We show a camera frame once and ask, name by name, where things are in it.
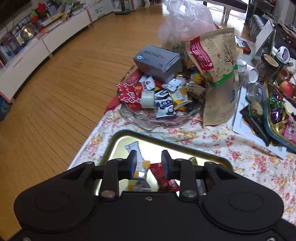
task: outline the gray box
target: gray box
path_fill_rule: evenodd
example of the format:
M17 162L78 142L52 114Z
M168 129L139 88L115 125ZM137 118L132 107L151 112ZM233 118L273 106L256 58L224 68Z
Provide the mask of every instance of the gray box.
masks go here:
M147 45L133 58L138 69L146 75L168 83L182 70L180 54Z

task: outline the bench leg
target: bench leg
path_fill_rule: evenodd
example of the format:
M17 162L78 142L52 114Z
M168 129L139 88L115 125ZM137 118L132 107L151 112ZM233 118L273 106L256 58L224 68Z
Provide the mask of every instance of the bench leg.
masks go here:
M226 13L225 13L225 22L228 21L230 10L231 10L231 6L227 6Z

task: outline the glass fruit bowl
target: glass fruit bowl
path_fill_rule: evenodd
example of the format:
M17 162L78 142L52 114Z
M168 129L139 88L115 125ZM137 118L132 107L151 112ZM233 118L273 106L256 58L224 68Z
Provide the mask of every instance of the glass fruit bowl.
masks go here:
M121 83L137 83L138 78L133 80L133 73L137 70L137 66L133 66L123 77ZM157 108L131 110L125 102L122 102L120 114L130 122L141 127L146 131L152 131L158 126L178 126L189 121L193 116L199 113L203 104L197 102L191 111L176 111L177 116L156 118Z

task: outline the floral tablecloth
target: floral tablecloth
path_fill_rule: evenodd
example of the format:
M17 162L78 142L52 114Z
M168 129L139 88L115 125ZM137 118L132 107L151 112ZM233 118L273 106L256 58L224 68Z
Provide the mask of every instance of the floral tablecloth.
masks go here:
M129 129L175 142L227 158L236 173L260 183L278 193L284 202L283 218L296 225L296 155L288 153L285 160L232 131L227 123L202 127L202 118L196 115L179 127L158 127L147 133L122 118L121 105L108 111L69 166L85 161L100 164L109 140L119 130Z

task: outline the red apple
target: red apple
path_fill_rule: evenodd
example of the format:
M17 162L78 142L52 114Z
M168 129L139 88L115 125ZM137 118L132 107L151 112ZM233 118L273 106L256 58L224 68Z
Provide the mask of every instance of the red apple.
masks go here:
M284 81L283 83L280 84L279 86L280 90L283 91L287 96L293 97L294 96L294 91L293 91L293 85L289 81Z

